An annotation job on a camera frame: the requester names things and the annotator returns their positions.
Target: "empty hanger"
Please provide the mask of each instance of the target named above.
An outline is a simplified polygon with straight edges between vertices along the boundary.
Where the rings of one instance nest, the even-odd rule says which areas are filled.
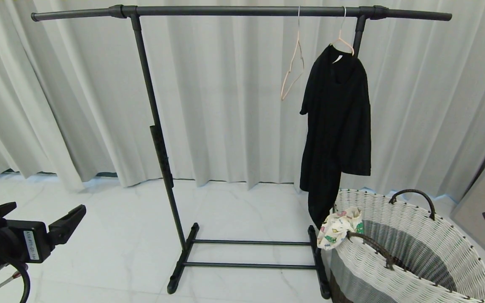
[[[280,92],[280,98],[282,99],[282,101],[287,97],[287,94],[289,94],[289,90],[291,90],[291,86],[293,86],[293,84],[295,84],[295,82],[304,73],[304,58],[302,57],[302,47],[301,47],[301,41],[300,41],[300,34],[301,34],[301,7],[300,6],[298,7],[297,21],[298,21],[297,42],[295,43],[295,51],[293,52],[293,57],[291,58],[291,63],[289,64],[289,70],[287,71],[287,73],[285,73],[285,77],[283,77],[282,90]],[[291,73],[291,69],[293,68],[293,61],[295,60],[295,55],[297,54],[297,48],[301,53],[302,71],[295,79],[295,81],[293,81],[291,85],[289,85],[289,87],[287,88],[287,92],[285,92],[284,94],[283,89],[285,88],[285,81],[287,80],[287,76]]]
[[[345,40],[342,39],[343,23],[345,22],[345,17],[347,17],[347,8],[345,8],[345,6],[343,8],[344,8],[344,19],[342,19],[342,25],[340,25],[340,33],[338,34],[338,39],[334,40],[334,42],[332,42],[331,45],[333,45],[336,42],[340,41],[340,42],[342,42],[343,44],[347,45],[350,48],[351,55],[353,56],[354,55],[354,48],[353,48],[353,46],[351,46],[351,44],[345,42]]]

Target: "laundry basket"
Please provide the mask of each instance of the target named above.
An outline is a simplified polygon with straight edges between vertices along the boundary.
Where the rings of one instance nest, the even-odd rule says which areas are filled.
[[[395,203],[406,192],[423,195],[431,210]],[[366,240],[350,237],[331,250],[334,303],[485,303],[482,259],[427,194],[341,189],[335,209],[348,207],[362,209]]]

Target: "basket handle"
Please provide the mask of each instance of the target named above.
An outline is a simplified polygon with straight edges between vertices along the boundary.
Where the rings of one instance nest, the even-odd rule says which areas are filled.
[[[394,202],[396,202],[396,197],[398,197],[400,194],[405,194],[406,192],[414,192],[416,194],[421,194],[424,196],[424,198],[426,198],[426,200],[428,201],[429,203],[429,209],[431,210],[430,213],[429,213],[429,218],[432,219],[433,221],[435,221],[435,207],[433,206],[433,202],[432,200],[429,198],[429,196],[421,191],[421,190],[417,190],[417,189],[404,189],[404,190],[401,190],[399,192],[396,192],[395,194],[392,195],[392,198],[390,198],[390,201],[389,203],[390,204],[394,204]]]
[[[347,232],[347,236],[346,237],[348,239],[350,237],[362,238],[364,241],[366,241],[367,243],[371,244],[371,246],[373,246],[373,249],[375,249],[383,257],[385,257],[385,259],[386,259],[386,266],[385,266],[385,268],[388,268],[390,270],[394,270],[392,268],[392,265],[394,265],[394,259],[393,259],[392,255],[385,248],[383,248],[383,246],[379,245],[379,243],[377,243],[374,239],[366,236],[365,234],[358,234],[356,232],[350,232],[350,231]]]

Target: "black clothing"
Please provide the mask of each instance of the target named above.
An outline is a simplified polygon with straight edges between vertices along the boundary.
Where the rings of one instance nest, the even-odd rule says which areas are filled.
[[[308,192],[308,211],[319,228],[334,205],[341,174],[370,175],[370,100],[360,60],[325,48],[310,71],[300,114],[308,114],[300,188]]]

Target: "floral cloth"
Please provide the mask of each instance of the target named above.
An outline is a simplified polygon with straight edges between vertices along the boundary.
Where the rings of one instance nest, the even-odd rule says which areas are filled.
[[[342,243],[348,231],[364,233],[362,210],[357,207],[349,207],[327,216],[317,236],[317,247],[324,250],[335,248]]]

